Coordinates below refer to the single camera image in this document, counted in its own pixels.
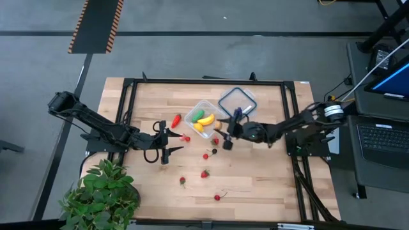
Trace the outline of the black aluminium table frame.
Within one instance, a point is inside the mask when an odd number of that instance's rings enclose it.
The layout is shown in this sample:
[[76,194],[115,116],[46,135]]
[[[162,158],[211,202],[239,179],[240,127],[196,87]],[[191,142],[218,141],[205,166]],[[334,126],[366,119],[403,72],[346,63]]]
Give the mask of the black aluminium table frame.
[[[258,108],[254,119],[278,123],[313,102],[310,84],[220,79],[139,80],[131,123],[151,132],[160,119],[171,122],[175,114],[186,114],[201,100],[213,104],[235,86],[251,90]],[[155,152],[128,151],[124,156],[127,173],[141,195],[135,219],[143,225],[211,227],[275,227],[278,223],[300,222],[299,198],[292,161],[286,141],[271,148],[266,144],[237,140],[229,151],[218,150],[207,160],[208,139],[186,124],[176,127],[190,142],[172,138],[169,145],[183,146],[172,153],[169,163],[154,160]],[[201,172],[210,176],[202,178]],[[185,188],[180,178],[186,179]],[[228,192],[220,201],[213,197]]]

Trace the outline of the monitor with blue screen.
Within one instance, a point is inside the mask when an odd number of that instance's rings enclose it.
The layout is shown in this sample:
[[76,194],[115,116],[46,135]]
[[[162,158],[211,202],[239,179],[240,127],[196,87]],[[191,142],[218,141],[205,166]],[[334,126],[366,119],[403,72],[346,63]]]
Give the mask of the monitor with blue screen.
[[409,102],[409,54],[381,77],[372,80],[364,90]]

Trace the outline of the yellow toy banana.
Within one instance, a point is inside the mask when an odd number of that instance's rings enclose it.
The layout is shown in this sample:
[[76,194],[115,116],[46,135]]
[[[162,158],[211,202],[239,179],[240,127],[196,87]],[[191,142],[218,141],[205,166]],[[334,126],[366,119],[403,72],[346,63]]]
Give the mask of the yellow toy banana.
[[210,114],[208,117],[199,119],[197,122],[203,126],[207,126],[212,124],[214,120],[215,120],[214,114]]

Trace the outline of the clear plastic tupperware container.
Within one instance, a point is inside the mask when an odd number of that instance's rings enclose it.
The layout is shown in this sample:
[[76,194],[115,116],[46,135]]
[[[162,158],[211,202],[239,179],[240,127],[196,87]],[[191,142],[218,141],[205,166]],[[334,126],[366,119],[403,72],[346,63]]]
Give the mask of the clear plastic tupperware container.
[[[204,116],[203,118],[208,117],[210,114],[214,114],[215,116],[215,120],[212,124],[204,126],[204,132],[198,132],[195,128],[194,128],[194,123],[191,122],[191,119],[193,117],[193,115],[198,111],[198,110],[204,110]],[[202,138],[204,139],[209,139],[214,133],[214,123],[215,121],[217,121],[218,119],[224,119],[227,118],[227,115],[225,114],[225,112],[223,112],[222,110],[220,110],[218,107],[214,106],[214,104],[210,103],[207,100],[201,100],[199,101],[196,106],[191,109],[187,115],[184,118],[184,122],[186,122],[186,124],[193,129],[193,131],[195,131],[197,134],[199,134]]]

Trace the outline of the dark grey furniture leg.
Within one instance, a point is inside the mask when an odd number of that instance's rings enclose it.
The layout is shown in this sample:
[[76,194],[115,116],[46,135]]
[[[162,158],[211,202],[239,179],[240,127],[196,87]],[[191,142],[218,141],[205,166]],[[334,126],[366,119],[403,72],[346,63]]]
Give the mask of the dark grey furniture leg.
[[2,150],[10,150],[16,153],[22,153],[24,151],[24,147],[12,144],[7,141],[0,140],[0,152],[2,152]]

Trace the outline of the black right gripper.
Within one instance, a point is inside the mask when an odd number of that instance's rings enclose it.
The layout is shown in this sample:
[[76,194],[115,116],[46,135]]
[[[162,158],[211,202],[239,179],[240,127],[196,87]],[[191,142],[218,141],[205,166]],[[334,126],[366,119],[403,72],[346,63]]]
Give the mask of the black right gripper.
[[243,139],[250,142],[256,141],[256,124],[255,122],[246,122],[240,124],[233,118],[226,118],[222,120],[223,123],[228,124],[227,132],[222,132],[215,129],[224,138],[222,148],[224,150],[231,150],[233,147],[232,138]]

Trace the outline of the green potted plant black pot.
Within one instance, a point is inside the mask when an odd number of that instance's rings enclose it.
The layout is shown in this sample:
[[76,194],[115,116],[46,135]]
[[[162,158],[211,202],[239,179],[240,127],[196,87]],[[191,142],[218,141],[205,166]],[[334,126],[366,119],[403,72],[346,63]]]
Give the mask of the green potted plant black pot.
[[58,201],[60,230],[126,230],[141,202],[133,181],[118,160],[93,165]]

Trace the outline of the green toy cucumber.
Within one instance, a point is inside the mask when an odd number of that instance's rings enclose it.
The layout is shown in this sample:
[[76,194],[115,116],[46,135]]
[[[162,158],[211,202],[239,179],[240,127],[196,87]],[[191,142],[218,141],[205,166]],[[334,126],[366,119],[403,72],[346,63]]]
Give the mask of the green toy cucumber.
[[192,123],[197,123],[198,120],[202,119],[203,116],[205,115],[205,111],[204,110],[198,110],[192,117],[191,122]]

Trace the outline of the grey laptop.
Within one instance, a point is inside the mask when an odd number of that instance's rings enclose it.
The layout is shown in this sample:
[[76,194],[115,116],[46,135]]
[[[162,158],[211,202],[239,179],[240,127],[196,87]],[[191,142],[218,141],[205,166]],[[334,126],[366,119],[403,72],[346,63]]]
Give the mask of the grey laptop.
[[350,116],[348,127],[364,160],[409,170],[409,123]]

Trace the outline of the grey desk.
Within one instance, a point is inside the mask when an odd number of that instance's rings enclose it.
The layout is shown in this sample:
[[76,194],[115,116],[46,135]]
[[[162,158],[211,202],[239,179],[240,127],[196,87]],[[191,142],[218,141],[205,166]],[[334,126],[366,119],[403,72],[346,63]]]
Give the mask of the grey desk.
[[364,160],[353,140],[351,128],[348,127],[350,116],[409,123],[409,102],[388,99],[380,94],[367,92],[363,87],[358,87],[354,95],[355,101],[344,108],[347,114],[347,127],[340,131],[340,135],[341,143],[347,144],[351,149],[359,196],[365,196],[366,187],[409,193],[409,170],[386,167]]

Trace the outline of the black power adapter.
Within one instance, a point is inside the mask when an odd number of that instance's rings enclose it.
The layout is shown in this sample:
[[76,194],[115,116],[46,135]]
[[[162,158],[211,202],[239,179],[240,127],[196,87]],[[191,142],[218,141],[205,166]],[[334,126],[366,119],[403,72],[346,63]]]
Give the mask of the black power adapter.
[[389,73],[390,69],[392,68],[395,57],[391,55],[390,57],[386,58],[392,51],[394,50],[393,47],[381,43],[375,45],[373,47],[373,51],[369,60],[368,65],[368,72],[371,72],[372,75],[375,76],[383,76],[386,73]]

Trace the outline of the clear lid blue rim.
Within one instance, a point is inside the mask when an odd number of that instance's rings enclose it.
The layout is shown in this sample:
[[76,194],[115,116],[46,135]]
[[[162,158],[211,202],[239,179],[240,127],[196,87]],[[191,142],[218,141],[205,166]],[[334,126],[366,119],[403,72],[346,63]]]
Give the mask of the clear lid blue rim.
[[241,108],[242,118],[250,116],[258,106],[254,94],[249,89],[239,87],[232,88],[223,93],[218,101],[218,105],[228,116],[233,116],[234,111],[237,108]]

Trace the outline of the white metal bracket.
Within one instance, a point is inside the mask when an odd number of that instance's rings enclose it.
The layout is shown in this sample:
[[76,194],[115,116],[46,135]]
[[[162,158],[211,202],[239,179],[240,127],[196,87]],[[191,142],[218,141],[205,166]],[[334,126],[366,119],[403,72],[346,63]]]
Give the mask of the white metal bracket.
[[315,230],[315,228],[304,224],[278,223],[277,230]]

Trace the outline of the black stand legs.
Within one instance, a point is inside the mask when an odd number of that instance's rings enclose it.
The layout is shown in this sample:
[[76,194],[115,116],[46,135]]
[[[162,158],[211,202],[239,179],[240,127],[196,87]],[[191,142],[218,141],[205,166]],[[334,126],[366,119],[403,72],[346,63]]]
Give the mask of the black stand legs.
[[384,36],[387,36],[396,25],[409,16],[409,0],[406,0],[385,22],[364,42],[358,43],[357,48],[368,53]]

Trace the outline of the black mat orange striped edges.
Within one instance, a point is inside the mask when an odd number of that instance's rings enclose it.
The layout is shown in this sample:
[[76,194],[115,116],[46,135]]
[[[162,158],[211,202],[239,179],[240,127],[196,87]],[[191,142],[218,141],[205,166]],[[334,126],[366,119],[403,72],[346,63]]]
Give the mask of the black mat orange striped edges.
[[123,5],[124,0],[85,0],[68,53],[111,53]]

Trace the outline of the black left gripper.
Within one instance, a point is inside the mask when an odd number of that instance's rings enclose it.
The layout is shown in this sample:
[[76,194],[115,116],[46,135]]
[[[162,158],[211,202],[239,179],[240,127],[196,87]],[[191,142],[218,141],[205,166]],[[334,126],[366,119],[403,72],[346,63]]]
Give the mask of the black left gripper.
[[[170,129],[166,127],[166,121],[156,121],[153,124],[153,129],[156,132],[154,136],[154,141],[151,147],[153,149],[158,150],[158,152],[161,153],[160,156],[160,163],[162,165],[168,164],[169,160],[166,157],[166,146],[168,144],[168,137],[182,137],[181,134],[177,134]],[[177,150],[182,149],[183,146],[178,146],[178,147],[172,147],[168,149],[168,155],[171,156],[171,154]]]

